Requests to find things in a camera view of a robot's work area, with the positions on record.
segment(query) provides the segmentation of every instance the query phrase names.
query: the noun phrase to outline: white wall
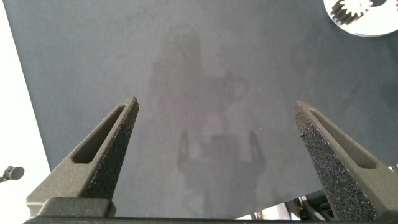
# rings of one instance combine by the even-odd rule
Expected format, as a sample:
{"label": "white wall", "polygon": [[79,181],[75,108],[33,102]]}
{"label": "white wall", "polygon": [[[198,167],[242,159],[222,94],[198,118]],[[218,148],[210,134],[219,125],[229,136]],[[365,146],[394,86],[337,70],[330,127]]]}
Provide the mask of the white wall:
{"label": "white wall", "polygon": [[26,197],[50,174],[39,129],[12,38],[0,3],[0,175],[21,166],[25,175],[0,183],[0,223],[23,223]]}

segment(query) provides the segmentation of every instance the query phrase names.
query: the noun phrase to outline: dark gray surface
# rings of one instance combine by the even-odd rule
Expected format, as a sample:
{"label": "dark gray surface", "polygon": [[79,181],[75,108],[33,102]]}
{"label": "dark gray surface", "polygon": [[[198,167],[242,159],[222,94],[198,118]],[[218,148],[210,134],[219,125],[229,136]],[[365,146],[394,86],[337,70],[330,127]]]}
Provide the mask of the dark gray surface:
{"label": "dark gray surface", "polygon": [[381,161],[398,161],[398,36],[347,34],[321,1],[5,7],[52,169],[115,103],[137,97],[117,216],[236,218],[319,190],[297,100]]}

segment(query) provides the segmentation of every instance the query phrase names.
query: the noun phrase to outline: gear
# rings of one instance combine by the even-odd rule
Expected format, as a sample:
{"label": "gear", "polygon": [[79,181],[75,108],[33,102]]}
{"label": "gear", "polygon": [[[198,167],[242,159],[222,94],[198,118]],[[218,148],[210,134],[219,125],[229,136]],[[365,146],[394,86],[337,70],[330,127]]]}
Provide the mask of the gear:
{"label": "gear", "polygon": [[355,14],[361,16],[370,9],[373,2],[369,0],[344,0],[341,1],[340,4],[344,5],[341,9],[346,9],[347,14],[351,13],[351,16],[354,16]]}
{"label": "gear", "polygon": [[332,18],[340,24],[350,24],[370,10],[370,0],[339,0],[332,8]]}

